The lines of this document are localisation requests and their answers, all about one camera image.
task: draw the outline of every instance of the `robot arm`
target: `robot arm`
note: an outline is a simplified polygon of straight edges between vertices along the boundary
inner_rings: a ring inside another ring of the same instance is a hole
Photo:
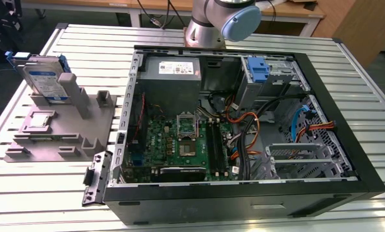
[[[247,38],[262,18],[254,3],[255,0],[194,0],[187,46],[221,48],[225,38],[233,42]]]

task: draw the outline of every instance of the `blue drive bracket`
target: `blue drive bracket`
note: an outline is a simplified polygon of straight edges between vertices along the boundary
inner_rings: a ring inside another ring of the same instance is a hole
[[[269,78],[269,65],[262,57],[249,57],[249,71],[253,75],[251,79],[255,83],[265,83]]]

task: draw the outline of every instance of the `metal bracket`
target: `metal bracket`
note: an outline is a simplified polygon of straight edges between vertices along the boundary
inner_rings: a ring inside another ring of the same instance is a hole
[[[93,165],[87,168],[83,184],[87,186],[83,193],[82,206],[105,205],[103,194],[107,186],[113,153],[105,151],[94,156]]]

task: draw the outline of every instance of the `ram slot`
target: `ram slot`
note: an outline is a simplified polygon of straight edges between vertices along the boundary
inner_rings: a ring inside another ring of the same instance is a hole
[[[221,137],[218,123],[207,123],[207,152],[210,160],[210,172],[225,172],[226,170],[226,159],[223,153],[223,140]]]

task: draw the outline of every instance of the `workbench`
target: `workbench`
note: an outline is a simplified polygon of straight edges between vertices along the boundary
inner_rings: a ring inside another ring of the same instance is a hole
[[[109,150],[122,110],[134,45],[183,46],[181,30],[68,25],[55,29],[40,55],[67,57],[89,94],[119,95]],[[251,35],[230,49],[306,53],[357,139],[385,181],[385,95],[342,43],[332,39]],[[23,81],[0,116],[0,231],[385,231],[385,193],[352,202],[314,218],[278,218],[127,227],[106,206],[80,207],[90,162],[6,163],[32,101]]]
[[[150,15],[165,15],[167,13],[166,0],[139,1]],[[179,15],[191,16],[193,0],[173,0],[171,3]],[[143,14],[137,0],[23,0],[22,7],[67,11],[127,13],[131,17],[133,27],[141,27],[141,15]],[[271,7],[262,11],[263,21],[273,20],[273,11]],[[171,8],[169,15],[175,15],[175,11]],[[302,3],[292,1],[275,6],[274,21],[305,24],[300,36],[312,36],[321,19],[325,17],[326,14],[318,6],[314,11],[306,10]]]

